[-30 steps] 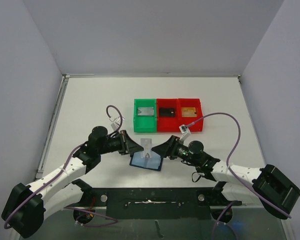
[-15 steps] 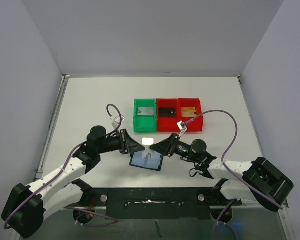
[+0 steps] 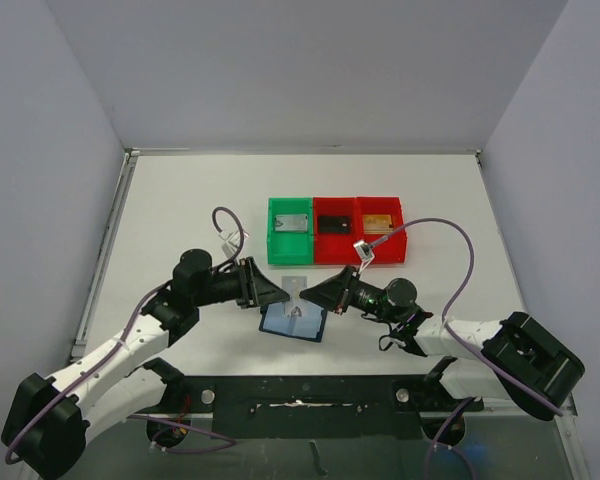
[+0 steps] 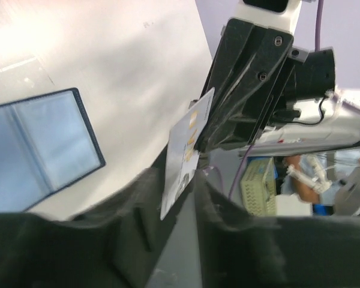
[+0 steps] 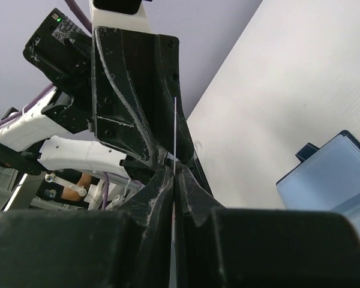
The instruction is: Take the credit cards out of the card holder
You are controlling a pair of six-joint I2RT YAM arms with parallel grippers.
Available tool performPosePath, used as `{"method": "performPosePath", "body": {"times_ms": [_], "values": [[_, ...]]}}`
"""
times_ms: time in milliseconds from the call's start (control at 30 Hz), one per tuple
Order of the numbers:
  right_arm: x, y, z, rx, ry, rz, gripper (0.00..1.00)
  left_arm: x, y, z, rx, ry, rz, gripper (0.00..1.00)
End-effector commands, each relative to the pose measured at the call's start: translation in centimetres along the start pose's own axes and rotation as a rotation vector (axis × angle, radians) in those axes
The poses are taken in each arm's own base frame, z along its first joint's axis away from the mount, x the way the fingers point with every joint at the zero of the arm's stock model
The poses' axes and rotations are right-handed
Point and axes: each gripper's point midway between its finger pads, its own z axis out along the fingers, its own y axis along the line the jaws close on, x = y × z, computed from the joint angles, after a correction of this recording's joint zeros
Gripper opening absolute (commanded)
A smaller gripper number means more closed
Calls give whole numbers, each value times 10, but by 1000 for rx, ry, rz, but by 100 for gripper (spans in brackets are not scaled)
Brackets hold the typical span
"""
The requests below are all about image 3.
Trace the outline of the blue leather card holder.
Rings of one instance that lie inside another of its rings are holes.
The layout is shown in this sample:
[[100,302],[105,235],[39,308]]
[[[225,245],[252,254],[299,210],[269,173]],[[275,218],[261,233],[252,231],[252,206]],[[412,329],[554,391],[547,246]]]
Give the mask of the blue leather card holder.
[[327,311],[312,303],[293,306],[285,313],[285,303],[260,308],[259,331],[285,338],[320,343],[326,325]]

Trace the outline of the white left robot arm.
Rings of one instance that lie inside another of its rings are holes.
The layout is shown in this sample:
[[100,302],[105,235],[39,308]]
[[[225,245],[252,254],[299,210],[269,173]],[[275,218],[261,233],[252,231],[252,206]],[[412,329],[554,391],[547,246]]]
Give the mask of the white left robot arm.
[[6,464],[24,462],[43,479],[60,478],[111,426],[146,408],[180,405],[184,375],[159,355],[199,322],[201,308],[233,301],[249,309],[289,298],[250,257],[215,267],[205,250],[184,252],[171,280],[142,297],[120,332],[47,377],[21,381],[1,434]]

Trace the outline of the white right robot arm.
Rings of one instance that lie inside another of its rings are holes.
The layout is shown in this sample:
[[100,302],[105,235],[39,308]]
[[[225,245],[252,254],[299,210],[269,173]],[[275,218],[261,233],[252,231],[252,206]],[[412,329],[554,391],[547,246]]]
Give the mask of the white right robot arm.
[[417,289],[405,278],[379,288],[347,266],[302,290],[300,297],[336,314],[354,308],[364,318],[388,325],[390,342],[411,355],[450,358],[440,375],[425,384],[426,399],[439,409],[469,397],[509,399],[548,421],[585,373],[584,363],[529,314],[446,320],[418,305]]

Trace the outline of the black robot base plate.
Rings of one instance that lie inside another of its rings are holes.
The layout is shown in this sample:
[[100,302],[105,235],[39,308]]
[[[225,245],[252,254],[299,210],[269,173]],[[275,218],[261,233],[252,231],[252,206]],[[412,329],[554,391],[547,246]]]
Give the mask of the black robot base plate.
[[419,440],[428,415],[460,402],[441,374],[317,376],[191,376],[165,360],[144,364],[166,389],[151,414],[207,420],[212,432],[237,440],[318,440],[389,436]]

